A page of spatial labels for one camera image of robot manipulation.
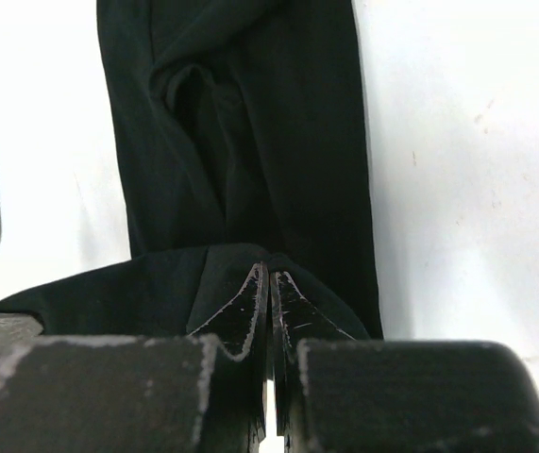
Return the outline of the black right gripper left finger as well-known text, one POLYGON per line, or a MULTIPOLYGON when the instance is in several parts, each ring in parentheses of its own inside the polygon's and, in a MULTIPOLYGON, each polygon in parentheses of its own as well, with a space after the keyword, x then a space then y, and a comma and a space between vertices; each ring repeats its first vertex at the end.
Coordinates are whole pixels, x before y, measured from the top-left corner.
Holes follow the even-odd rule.
POLYGON ((255 263, 240 290, 190 336, 214 335, 233 361, 265 361, 269 274, 255 263))

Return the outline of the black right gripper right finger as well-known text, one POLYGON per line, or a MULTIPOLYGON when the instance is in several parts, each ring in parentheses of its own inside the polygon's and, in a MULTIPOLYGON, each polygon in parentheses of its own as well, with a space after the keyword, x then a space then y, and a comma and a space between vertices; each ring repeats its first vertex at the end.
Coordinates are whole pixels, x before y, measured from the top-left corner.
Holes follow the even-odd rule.
POLYGON ((288 272, 271 275, 273 338, 285 361, 296 361, 300 341, 351 341, 354 337, 338 328, 298 289, 288 272))

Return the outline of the black t shirt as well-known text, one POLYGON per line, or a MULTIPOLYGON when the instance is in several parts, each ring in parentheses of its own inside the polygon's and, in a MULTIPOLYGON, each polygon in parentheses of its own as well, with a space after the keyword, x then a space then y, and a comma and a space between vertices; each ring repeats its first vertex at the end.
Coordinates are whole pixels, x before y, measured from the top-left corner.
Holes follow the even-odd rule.
POLYGON ((47 335, 179 336, 252 266, 382 335, 348 1, 101 1, 131 257, 0 300, 47 335))

